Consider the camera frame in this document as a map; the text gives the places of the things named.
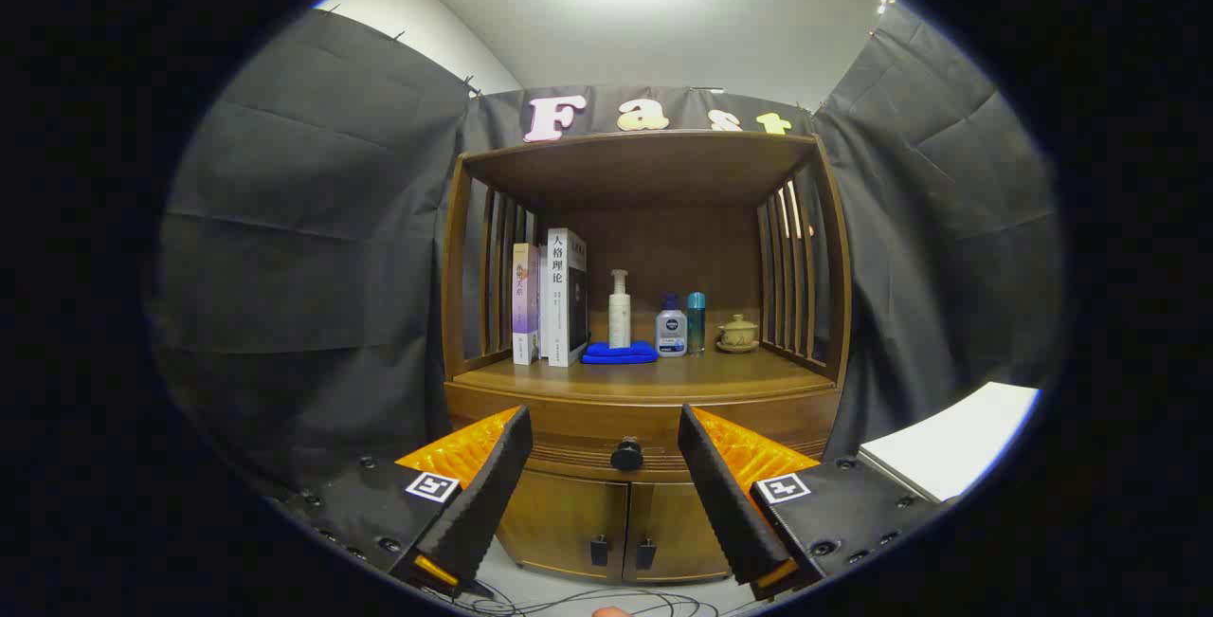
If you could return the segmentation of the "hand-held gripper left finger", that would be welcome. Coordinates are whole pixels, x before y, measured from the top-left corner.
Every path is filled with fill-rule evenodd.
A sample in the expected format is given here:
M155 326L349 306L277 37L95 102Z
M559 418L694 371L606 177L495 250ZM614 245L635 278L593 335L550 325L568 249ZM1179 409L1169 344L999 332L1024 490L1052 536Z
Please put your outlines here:
M406 456L301 482L277 508L382 575L459 598L480 585L533 442L528 407L505 409Z

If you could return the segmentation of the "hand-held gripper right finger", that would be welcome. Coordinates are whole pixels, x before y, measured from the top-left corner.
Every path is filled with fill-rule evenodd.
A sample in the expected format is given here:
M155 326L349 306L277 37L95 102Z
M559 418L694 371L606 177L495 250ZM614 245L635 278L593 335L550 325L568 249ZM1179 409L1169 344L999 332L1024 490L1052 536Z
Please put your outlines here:
M758 600L870 564L945 509L861 458L819 462L701 407L680 407L679 449L733 578Z

